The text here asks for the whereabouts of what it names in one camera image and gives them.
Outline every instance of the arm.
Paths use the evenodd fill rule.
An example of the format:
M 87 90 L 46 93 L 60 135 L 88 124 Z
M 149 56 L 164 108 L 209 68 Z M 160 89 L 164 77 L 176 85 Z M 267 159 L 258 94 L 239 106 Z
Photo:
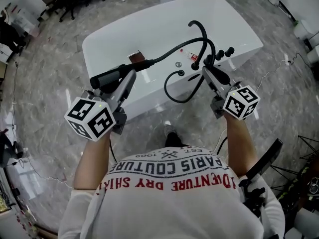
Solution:
M 88 141 L 74 176 L 74 189 L 96 190 L 109 167 L 110 133 L 97 142 Z
M 89 205 L 109 166 L 110 132 L 97 142 L 88 141 L 74 176 L 74 190 L 63 219 L 58 238 L 79 238 Z
M 258 161 L 253 141 L 243 120 L 225 112 L 228 137 L 228 165 L 238 177 L 244 176 Z

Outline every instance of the white table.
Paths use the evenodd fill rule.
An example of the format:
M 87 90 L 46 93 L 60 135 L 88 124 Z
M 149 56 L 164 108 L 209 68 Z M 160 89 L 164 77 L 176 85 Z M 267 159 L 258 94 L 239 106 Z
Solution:
M 128 56 L 138 50 L 146 59 L 155 59 L 182 42 L 201 37 L 196 25 L 187 26 L 192 20 L 203 24 L 208 38 L 215 44 L 216 52 L 220 49 L 226 51 L 229 47 L 235 49 L 230 58 L 224 56 L 215 62 L 223 70 L 236 70 L 263 47 L 247 22 L 225 0 L 176 0 L 135 12 L 90 34 L 83 42 L 89 77 L 120 64 L 130 64 Z M 184 49 L 198 55 L 201 46 L 199 42 Z M 208 45 L 203 59 L 210 52 Z M 175 66 L 177 61 L 182 63 L 181 68 Z M 192 70 L 192 63 L 186 55 L 177 51 L 138 72 L 129 98 L 122 105 L 128 120 L 168 100 L 163 86 L 168 74 L 173 71 L 182 69 L 185 75 L 170 78 L 167 90 L 172 96 L 193 89 L 199 78 L 190 82 L 187 80 L 201 71 Z

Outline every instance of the hand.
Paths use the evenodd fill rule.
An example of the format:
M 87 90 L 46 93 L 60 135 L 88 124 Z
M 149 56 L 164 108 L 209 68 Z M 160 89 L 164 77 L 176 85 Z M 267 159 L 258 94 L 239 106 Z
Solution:
M 225 119 L 226 119 L 227 121 L 237 119 L 237 118 L 235 118 L 232 114 L 230 114 L 230 113 L 228 113 L 228 112 L 226 112 L 226 111 L 224 111 L 224 117 L 225 117 Z

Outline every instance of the black sneaker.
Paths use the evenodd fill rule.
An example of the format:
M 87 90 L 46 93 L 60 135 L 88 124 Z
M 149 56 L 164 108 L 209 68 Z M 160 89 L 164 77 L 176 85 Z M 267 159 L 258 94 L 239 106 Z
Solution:
M 17 159 L 20 159 L 23 157 L 23 151 L 19 152 L 17 155 L 16 155 Z

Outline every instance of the white cabinet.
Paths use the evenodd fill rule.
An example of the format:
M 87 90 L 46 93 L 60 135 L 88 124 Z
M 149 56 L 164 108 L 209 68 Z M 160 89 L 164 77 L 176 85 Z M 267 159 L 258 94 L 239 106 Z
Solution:
M 0 61 L 7 63 L 7 60 L 11 53 L 12 50 L 10 50 L 8 46 L 0 43 Z

